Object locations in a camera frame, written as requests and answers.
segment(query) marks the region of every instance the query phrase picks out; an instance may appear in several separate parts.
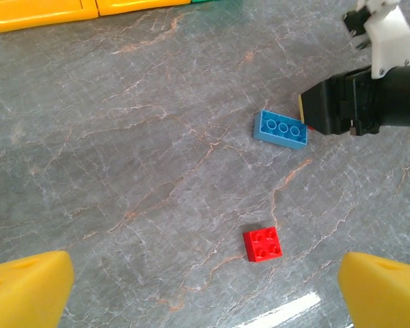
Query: yellow plastic tray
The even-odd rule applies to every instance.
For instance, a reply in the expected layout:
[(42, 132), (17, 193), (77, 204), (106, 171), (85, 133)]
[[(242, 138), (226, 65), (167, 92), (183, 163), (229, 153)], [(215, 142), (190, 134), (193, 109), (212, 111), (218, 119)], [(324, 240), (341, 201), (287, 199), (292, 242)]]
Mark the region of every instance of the yellow plastic tray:
[(94, 0), (0, 0), (0, 32), (97, 16)]
[(112, 15), (170, 5), (186, 5), (190, 2), (190, 0), (97, 0), (97, 6), (100, 15)]

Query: lego stud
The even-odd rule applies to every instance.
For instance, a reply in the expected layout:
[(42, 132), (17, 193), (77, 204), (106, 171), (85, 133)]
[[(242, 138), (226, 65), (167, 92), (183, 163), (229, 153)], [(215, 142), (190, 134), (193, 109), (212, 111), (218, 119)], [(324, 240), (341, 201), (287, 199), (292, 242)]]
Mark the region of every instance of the lego stud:
[(287, 133), (288, 131), (288, 125), (285, 123), (279, 123), (278, 129), (281, 133)]
[(276, 238), (276, 232), (272, 229), (266, 231), (266, 238), (267, 239), (275, 239)]
[(252, 236), (252, 239), (253, 239), (254, 241), (260, 242), (260, 241), (262, 241), (262, 235), (261, 235), (261, 234), (254, 234), (254, 235)]
[(274, 120), (267, 120), (266, 121), (265, 132), (272, 133), (272, 131), (275, 130), (275, 129), (276, 129), (276, 122)]
[(281, 249), (280, 249), (278, 246), (272, 246), (272, 247), (269, 249), (269, 253), (270, 253), (270, 254), (279, 254), (280, 251), (281, 251)]
[(299, 130), (297, 126), (292, 126), (290, 128), (290, 133), (294, 135), (295, 137), (298, 137), (301, 134), (301, 131)]
[(265, 258), (265, 257), (267, 256), (267, 252), (266, 252), (265, 249), (259, 248), (259, 249), (257, 249), (257, 251), (256, 251), (256, 255), (257, 255), (259, 258)]

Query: yellow foam pad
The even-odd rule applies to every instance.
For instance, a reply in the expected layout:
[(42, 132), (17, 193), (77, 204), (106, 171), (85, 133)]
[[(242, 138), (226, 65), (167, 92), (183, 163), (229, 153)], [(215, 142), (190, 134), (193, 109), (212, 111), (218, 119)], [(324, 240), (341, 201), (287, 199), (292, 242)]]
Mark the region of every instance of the yellow foam pad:
[(355, 328), (410, 328), (410, 265), (347, 253), (339, 286)]
[(0, 264), (0, 328), (57, 327), (73, 281), (64, 251)]

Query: table surface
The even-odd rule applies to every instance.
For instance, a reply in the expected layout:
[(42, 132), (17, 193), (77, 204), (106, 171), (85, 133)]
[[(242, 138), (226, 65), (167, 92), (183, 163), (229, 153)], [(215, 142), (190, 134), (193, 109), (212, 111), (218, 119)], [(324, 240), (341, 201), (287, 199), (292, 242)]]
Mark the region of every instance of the table surface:
[[(349, 326), (343, 255), (410, 263), (410, 128), (311, 131), (302, 150), (252, 132), (370, 62), (340, 21), (352, 5), (221, 0), (0, 34), (0, 262), (70, 253), (60, 327)], [(269, 226), (284, 255), (248, 262), (242, 233)]]

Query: lego brick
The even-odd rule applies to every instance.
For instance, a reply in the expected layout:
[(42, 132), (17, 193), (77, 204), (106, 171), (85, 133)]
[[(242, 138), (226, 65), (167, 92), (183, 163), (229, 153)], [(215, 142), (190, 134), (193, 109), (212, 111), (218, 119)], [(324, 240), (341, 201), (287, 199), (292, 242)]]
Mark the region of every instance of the lego brick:
[(0, 0), (0, 32), (97, 16), (94, 0)]
[(170, 5), (185, 5), (191, 0), (96, 0), (100, 15), (120, 14)]
[(255, 117), (254, 138), (279, 146), (301, 149), (307, 145), (308, 128), (294, 118), (262, 110)]
[(275, 227), (245, 232), (243, 239), (250, 262), (262, 262), (282, 256)]

